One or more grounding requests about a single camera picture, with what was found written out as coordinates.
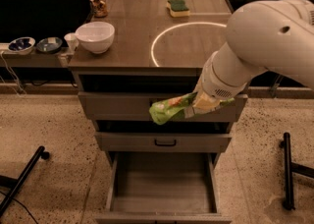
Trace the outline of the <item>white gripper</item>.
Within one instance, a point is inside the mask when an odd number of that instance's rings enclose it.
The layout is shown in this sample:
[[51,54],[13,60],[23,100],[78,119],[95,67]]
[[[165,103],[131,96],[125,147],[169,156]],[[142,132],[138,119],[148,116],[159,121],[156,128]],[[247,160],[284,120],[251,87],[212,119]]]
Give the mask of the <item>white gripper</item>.
[[209,113],[220,104],[220,100],[233,98],[246,87],[246,83],[232,86],[225,84],[218,78],[213,67],[216,55],[217,51],[206,61],[195,86],[196,97],[192,102],[192,109],[195,114]]

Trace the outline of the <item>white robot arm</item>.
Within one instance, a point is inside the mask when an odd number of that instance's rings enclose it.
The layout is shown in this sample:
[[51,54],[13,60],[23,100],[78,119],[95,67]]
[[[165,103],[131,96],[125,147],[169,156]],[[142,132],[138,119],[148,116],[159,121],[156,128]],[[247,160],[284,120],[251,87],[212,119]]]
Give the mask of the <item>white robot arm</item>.
[[226,42],[206,61],[192,108],[208,113],[271,71],[314,89],[314,4],[256,1],[237,9]]

